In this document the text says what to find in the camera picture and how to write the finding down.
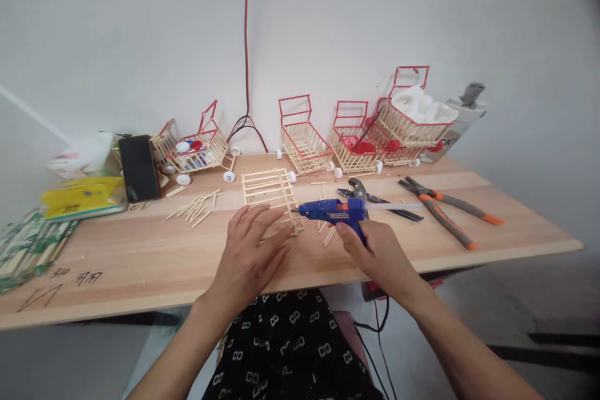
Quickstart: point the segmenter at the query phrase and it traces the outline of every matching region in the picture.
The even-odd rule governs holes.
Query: wooden table
[[[0,296],[0,329],[191,304],[210,286],[225,246],[227,223],[243,205],[241,174],[274,167],[289,167],[285,156],[280,161],[273,155],[241,156],[236,161],[237,179],[233,183],[223,181],[222,169],[211,169],[196,174],[185,191],[155,201],[144,210],[82,222],[45,276]],[[386,168],[378,176],[360,180],[370,193],[389,201],[417,202],[413,194],[398,186],[398,174],[408,174],[427,187],[440,189],[506,220],[506,224],[497,227],[456,208],[444,207],[446,214],[479,244],[478,250],[468,251],[426,209],[416,211],[425,216],[419,223],[387,211],[372,212],[371,219],[394,228],[419,272],[583,248],[557,226],[448,157],[414,169]],[[294,192],[299,202],[318,200],[321,187],[311,182],[326,181],[327,197],[337,198],[336,189],[346,188],[347,180],[344,175],[334,182],[331,173],[321,171],[299,177]],[[207,194],[217,188],[224,195],[217,198],[212,214],[198,227],[192,229],[182,217],[166,220],[167,215],[199,193]],[[326,233],[318,234],[314,221],[304,221],[304,226],[305,231],[290,240],[292,249],[267,292],[365,279],[337,236],[325,248]]]

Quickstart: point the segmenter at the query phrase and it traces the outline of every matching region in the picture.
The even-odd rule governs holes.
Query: pliers
[[[338,189],[337,193],[346,198],[361,198],[364,201],[371,201],[373,203],[389,203],[387,200],[380,199],[379,197],[369,194],[358,178],[351,178],[348,180],[348,184],[354,188],[353,191],[349,191],[348,189]],[[424,219],[418,214],[414,214],[413,212],[405,209],[388,209],[388,211],[390,213],[397,214],[400,217],[404,217],[405,219],[412,220],[413,222],[420,222]]]
[[[456,206],[459,209],[462,209],[466,213],[472,214],[473,216],[489,222],[493,225],[502,225],[504,221],[499,219],[496,216],[492,216],[477,207],[474,207],[472,204],[467,203],[466,201],[460,200],[455,197],[451,197],[448,195],[441,194],[433,189],[429,189],[422,184],[419,184],[411,177],[406,177],[406,180],[398,181],[398,184],[405,189],[408,189],[413,194],[415,194],[419,200],[423,202],[425,207],[429,210],[431,214],[440,222],[444,228],[446,228],[450,233],[454,235],[456,239],[460,241],[460,243],[468,250],[475,250],[477,248],[477,243],[473,241],[467,234],[454,222],[452,222],[447,215],[444,214],[444,211],[440,209],[435,200],[441,201],[443,203]]]

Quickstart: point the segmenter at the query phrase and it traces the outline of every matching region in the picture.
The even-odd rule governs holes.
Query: spray can
[[[443,147],[438,152],[426,150],[421,155],[421,161],[424,163],[435,163],[452,148],[458,139],[469,129],[471,125],[479,118],[486,115],[488,111],[488,102],[478,101],[479,95],[485,90],[485,86],[480,82],[469,83],[464,90],[464,94],[456,97],[451,97],[446,101],[446,104],[459,112],[458,117],[442,139]]]

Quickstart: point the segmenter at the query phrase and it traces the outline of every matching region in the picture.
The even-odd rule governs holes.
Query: black phone
[[[161,187],[152,156],[150,136],[124,137],[119,140],[119,151],[129,202],[160,197]]]

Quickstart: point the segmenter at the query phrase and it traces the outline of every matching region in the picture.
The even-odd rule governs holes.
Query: hand
[[[340,222],[336,231],[344,249],[366,276],[406,308],[427,284],[408,261],[391,226],[369,219],[358,223],[367,248],[352,228]]]
[[[294,231],[285,226],[259,244],[264,233],[283,215],[270,211],[269,205],[239,209],[229,221],[227,244],[211,287],[201,297],[229,323],[269,284],[283,262],[290,246],[283,242]]]

